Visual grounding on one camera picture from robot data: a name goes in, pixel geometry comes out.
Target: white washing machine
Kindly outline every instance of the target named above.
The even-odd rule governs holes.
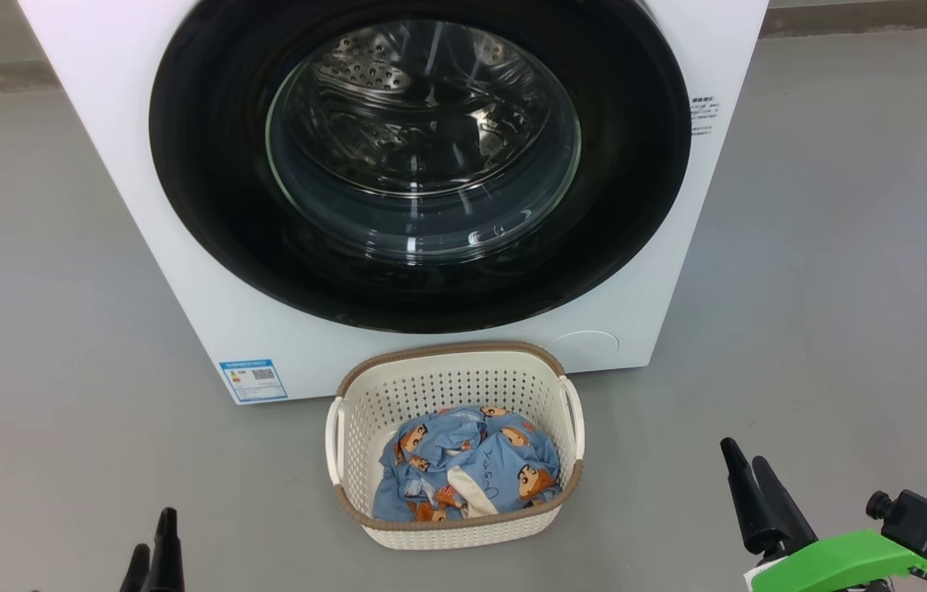
[[[20,1],[238,404],[453,341],[645,366],[767,8]]]

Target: blue cloth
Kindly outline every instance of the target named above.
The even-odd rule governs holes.
[[[402,424],[380,458],[373,517],[459,520],[549,502],[561,492],[554,444],[519,413],[459,407]]]

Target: brown basket rim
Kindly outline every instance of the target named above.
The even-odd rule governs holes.
[[[547,366],[550,366],[550,368],[554,370],[554,374],[557,374],[558,376],[565,375],[565,368],[562,368],[562,364],[559,363],[557,359],[554,359],[554,356],[549,351],[546,351],[546,349],[540,348],[537,345],[526,344],[526,342],[522,341],[478,341],[471,342],[470,344],[433,345],[427,346],[427,348],[406,349],[406,351],[402,352],[383,354],[381,356],[376,356],[362,361],[362,363],[357,364],[357,367],[354,367],[354,370],[351,370],[350,373],[346,375],[346,378],[343,378],[342,383],[339,385],[339,391],[336,393],[336,396],[344,397],[346,391],[350,389],[350,386],[353,385],[354,381],[357,380],[361,374],[365,374],[365,372],[370,370],[370,368],[379,366],[379,364],[394,363],[394,361],[439,356],[445,354],[479,352],[521,352],[531,354],[532,356],[536,356],[542,361],[545,361]],[[566,499],[572,497],[573,492],[577,490],[577,486],[580,483],[580,475],[583,473],[583,468],[583,460],[577,460],[576,462],[573,462],[572,475],[569,476],[568,483],[566,483],[565,487],[562,488],[562,493],[555,499],[552,499],[550,502],[541,503],[541,505],[532,506],[531,508],[515,510],[506,514],[467,518],[467,520],[445,520],[444,522],[395,522],[390,520],[377,520],[377,518],[366,516],[361,512],[361,510],[358,510],[354,507],[354,503],[350,502],[350,498],[346,495],[346,488],[343,488],[341,483],[337,484],[335,489],[336,495],[339,497],[340,505],[342,505],[343,509],[346,510],[346,513],[350,514],[350,517],[359,522],[362,527],[380,531],[403,532],[455,530],[485,527],[486,525],[497,525],[501,524],[501,522],[509,522],[513,520],[523,520],[523,518],[531,518],[532,516],[539,516],[539,514],[545,514],[552,510],[556,510],[559,508],[559,506],[562,506],[562,503],[565,503]]]

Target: white plastic basket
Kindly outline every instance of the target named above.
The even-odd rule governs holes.
[[[528,417],[552,438],[562,493],[552,502],[494,516],[440,522],[372,517],[383,477],[379,458],[401,423],[457,405],[494,405]],[[339,501],[384,547],[477,547],[547,528],[576,491],[583,469],[584,415],[558,360],[521,342],[444,345],[374,357],[339,386],[324,434],[328,475]]]

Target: basket handle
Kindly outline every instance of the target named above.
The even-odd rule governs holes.
[[[584,441],[586,439],[584,434],[584,409],[580,407],[580,397],[577,395],[577,388],[572,385],[572,380],[565,376],[559,376],[558,380],[565,392],[569,415],[572,416],[572,437],[577,442],[577,460],[583,460]]]
[[[332,486],[342,484],[342,430],[339,429],[342,416],[342,397],[336,397],[324,423],[324,458]]]

